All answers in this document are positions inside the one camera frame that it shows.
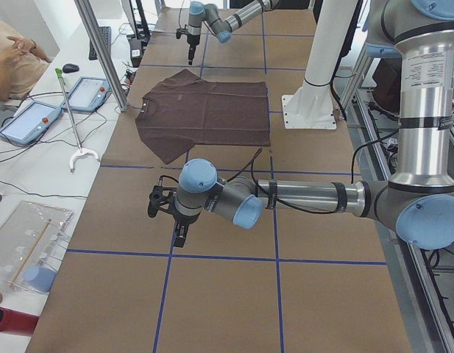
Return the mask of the dark brown t-shirt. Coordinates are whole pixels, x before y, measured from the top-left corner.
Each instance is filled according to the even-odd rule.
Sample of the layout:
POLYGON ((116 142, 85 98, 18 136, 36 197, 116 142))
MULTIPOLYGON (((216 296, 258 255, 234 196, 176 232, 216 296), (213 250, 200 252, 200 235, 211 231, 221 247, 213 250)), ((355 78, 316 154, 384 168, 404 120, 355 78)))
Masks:
POLYGON ((268 146, 265 82, 209 82, 184 69, 143 96, 135 124, 165 164, 195 145, 268 146))

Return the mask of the wooden stick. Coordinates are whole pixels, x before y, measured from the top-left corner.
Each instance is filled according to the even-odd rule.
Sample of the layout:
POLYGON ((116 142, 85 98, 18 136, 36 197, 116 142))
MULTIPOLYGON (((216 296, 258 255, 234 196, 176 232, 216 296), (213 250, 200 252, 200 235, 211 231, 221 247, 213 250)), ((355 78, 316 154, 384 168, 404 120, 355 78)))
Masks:
POLYGON ((26 265, 26 263, 28 262, 29 258, 32 256, 32 253, 34 252, 36 246, 38 245, 38 243, 40 242, 40 239, 43 237, 45 231, 47 230, 47 228, 49 227, 50 223, 52 222, 52 220, 50 218, 47 218, 46 221, 45 221, 45 224, 42 228, 41 231, 39 231, 38 235, 35 237, 32 245, 29 247, 29 251, 26 253, 26 255, 23 257, 23 260, 21 262, 21 264, 19 265, 19 267, 16 269, 15 273, 11 276, 10 278, 10 281, 9 281, 9 287, 11 288, 16 279, 18 278, 19 274, 22 272, 24 266, 26 265))

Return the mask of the clear acrylic box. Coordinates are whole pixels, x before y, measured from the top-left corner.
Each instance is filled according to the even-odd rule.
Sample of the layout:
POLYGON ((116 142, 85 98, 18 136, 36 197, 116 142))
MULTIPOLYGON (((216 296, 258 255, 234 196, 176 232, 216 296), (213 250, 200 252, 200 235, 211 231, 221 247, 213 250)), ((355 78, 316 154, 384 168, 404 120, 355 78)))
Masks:
POLYGON ((0 227, 0 291, 27 290, 40 292, 24 281, 28 267, 39 265, 58 271, 70 237, 65 233, 74 212, 34 202, 21 202, 0 227), (29 251, 45 221, 52 222, 36 246, 32 256, 10 288, 11 276, 29 251))

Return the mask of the teach pendant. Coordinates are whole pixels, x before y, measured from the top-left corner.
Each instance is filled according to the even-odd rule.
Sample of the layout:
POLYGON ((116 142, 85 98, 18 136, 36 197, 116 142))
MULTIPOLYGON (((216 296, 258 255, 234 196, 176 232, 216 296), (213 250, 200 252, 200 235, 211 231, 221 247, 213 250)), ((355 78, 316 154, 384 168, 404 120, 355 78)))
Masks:
POLYGON ((67 94, 71 109, 92 113, 101 107, 110 92, 106 79, 81 76, 67 94))
POLYGON ((61 115, 62 109, 34 101, 0 129, 0 137, 26 146, 37 140, 61 115))

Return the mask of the near teach pendant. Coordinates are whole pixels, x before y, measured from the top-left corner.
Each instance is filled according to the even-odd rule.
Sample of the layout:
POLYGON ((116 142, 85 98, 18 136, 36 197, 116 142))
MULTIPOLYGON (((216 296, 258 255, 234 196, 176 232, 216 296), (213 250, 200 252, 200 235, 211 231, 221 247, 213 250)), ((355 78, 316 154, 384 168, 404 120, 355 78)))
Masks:
POLYGON ((37 140, 61 115, 62 109, 34 101, 0 129, 0 137, 26 146, 37 140))

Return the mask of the black computer mouse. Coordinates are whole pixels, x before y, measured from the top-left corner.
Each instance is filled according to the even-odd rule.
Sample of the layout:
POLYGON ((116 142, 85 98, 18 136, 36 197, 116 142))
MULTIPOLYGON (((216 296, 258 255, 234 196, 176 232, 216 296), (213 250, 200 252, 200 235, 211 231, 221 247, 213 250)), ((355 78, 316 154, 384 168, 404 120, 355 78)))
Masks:
POLYGON ((62 67, 62 72, 65 74, 71 74, 79 71, 79 66, 73 63, 67 63, 62 67))

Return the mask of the reacher grabber stick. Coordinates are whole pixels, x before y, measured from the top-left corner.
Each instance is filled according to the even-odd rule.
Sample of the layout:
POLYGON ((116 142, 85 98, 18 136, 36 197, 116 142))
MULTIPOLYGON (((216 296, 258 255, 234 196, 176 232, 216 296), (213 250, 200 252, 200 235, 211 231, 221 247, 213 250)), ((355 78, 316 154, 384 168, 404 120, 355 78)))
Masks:
POLYGON ((62 91, 63 99, 64 99, 64 102, 65 102, 65 105, 66 105, 66 109, 68 111, 69 119, 70 119, 71 126, 72 126, 72 129, 73 129, 73 132, 74 132, 74 137, 75 137, 76 143, 77 143, 77 150, 71 155, 71 157, 69 159, 69 162, 68 162, 69 168, 70 168, 70 172, 74 173, 75 162, 77 161, 77 159, 79 159, 81 157, 84 157, 84 156, 87 156, 87 155, 91 155, 96 160, 99 160, 99 154, 96 151, 94 151, 93 149, 87 149, 87 148, 85 148, 82 145, 82 141, 80 140, 79 133, 77 131, 77 125, 76 125, 75 120, 74 120, 74 115, 72 113, 71 106, 70 106, 70 103, 69 103, 69 100, 68 100, 68 95, 67 95, 66 90, 65 90, 63 72, 62 72, 62 70, 60 68, 56 68, 55 69, 55 73, 57 75, 58 82, 60 84, 60 88, 61 88, 61 91, 62 91))

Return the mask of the black box with label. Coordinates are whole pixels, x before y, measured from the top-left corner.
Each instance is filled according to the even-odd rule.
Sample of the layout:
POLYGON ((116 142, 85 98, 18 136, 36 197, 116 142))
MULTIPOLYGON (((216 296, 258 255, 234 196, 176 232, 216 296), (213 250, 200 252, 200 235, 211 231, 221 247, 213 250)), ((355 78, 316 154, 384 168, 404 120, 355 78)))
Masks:
POLYGON ((138 68, 145 52, 147 44, 146 38, 129 38, 128 41, 130 45, 130 60, 132 67, 138 68))

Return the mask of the aluminium frame post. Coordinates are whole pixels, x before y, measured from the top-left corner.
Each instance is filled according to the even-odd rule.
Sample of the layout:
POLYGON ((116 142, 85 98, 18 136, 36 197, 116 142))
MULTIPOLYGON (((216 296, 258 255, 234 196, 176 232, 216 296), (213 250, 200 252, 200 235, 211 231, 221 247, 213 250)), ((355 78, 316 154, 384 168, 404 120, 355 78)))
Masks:
POLYGON ((88 37, 96 50, 99 63, 102 67, 105 77, 107 78, 113 95, 116 98, 120 111, 124 112, 128 109, 127 97, 121 87, 121 83, 116 73, 116 68, 113 65, 109 51, 106 49, 102 35, 99 32, 99 24, 94 15, 92 6, 88 0, 74 0, 74 3, 82 19, 84 28, 88 37))

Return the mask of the aluminium frame rail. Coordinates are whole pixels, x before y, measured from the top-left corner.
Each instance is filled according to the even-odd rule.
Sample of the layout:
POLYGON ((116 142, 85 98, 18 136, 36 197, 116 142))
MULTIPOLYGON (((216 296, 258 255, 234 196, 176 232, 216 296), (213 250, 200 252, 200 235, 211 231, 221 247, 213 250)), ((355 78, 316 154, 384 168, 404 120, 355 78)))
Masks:
POLYGON ((429 226, 432 210, 448 199, 443 195, 420 195, 388 187, 391 176, 386 140, 398 135, 397 122, 376 122, 368 103, 372 101, 365 79, 374 58, 362 49, 341 95, 355 153, 369 155, 363 175, 369 178, 369 215, 377 222, 391 281, 413 352, 454 352, 454 243, 443 249, 421 249, 397 233, 399 217, 417 233, 429 226))

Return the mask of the person in beige shirt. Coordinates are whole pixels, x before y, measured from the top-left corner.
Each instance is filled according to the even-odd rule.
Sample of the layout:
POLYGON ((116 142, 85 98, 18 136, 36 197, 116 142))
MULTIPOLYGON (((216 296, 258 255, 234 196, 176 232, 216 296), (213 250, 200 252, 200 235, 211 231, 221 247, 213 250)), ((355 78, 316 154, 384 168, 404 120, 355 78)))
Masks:
POLYGON ((35 40, 0 21, 0 101, 25 99, 50 62, 35 40))

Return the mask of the red cylinder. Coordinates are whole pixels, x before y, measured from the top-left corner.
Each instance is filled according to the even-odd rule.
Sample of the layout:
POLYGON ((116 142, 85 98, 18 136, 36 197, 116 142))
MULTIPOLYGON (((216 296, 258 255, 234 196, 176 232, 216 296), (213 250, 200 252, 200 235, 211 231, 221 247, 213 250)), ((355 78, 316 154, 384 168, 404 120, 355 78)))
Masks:
POLYGON ((39 317, 17 310, 0 307, 0 332, 10 335, 31 336, 39 317))

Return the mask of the blue cup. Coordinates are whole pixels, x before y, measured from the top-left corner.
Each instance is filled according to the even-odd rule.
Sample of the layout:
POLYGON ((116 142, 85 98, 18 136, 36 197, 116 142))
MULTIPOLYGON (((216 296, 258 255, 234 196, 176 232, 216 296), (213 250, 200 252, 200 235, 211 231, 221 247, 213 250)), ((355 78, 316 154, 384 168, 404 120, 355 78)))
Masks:
POLYGON ((25 270, 24 281, 34 289, 48 293, 52 288, 56 276, 57 272, 53 269, 34 265, 25 270))

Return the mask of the far teach pendant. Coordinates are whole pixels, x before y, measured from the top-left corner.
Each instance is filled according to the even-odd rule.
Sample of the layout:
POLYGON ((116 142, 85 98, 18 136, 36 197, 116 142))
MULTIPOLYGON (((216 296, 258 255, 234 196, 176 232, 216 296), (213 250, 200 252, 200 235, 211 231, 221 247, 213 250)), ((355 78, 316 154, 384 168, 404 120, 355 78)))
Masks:
POLYGON ((106 79, 81 76, 67 94, 71 109, 92 113, 101 107, 110 92, 106 79))

